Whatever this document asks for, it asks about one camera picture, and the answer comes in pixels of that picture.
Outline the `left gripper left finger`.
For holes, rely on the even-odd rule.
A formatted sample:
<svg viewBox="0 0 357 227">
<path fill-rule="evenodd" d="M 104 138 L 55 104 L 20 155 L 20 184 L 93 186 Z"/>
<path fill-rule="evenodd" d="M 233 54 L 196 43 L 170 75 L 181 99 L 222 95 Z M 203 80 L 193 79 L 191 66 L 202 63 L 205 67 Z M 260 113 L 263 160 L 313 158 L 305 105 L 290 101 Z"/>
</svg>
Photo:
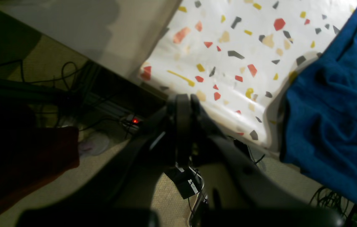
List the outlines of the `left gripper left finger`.
<svg viewBox="0 0 357 227">
<path fill-rule="evenodd" d="M 126 146 L 76 192 L 23 212 L 18 227 L 159 227 L 157 181 L 185 165 L 185 95 L 168 99 Z"/>
</svg>

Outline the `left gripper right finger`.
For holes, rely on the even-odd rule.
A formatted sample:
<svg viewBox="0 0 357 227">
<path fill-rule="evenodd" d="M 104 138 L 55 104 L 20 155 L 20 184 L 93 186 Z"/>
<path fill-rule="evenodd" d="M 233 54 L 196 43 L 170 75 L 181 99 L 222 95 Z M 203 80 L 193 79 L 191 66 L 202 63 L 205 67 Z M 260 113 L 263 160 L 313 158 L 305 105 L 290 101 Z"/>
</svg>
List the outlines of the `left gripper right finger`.
<svg viewBox="0 0 357 227">
<path fill-rule="evenodd" d="M 269 179 L 208 116 L 183 95 L 183 154 L 200 170 L 209 208 L 200 227 L 341 227 L 335 211 L 314 208 Z"/>
</svg>

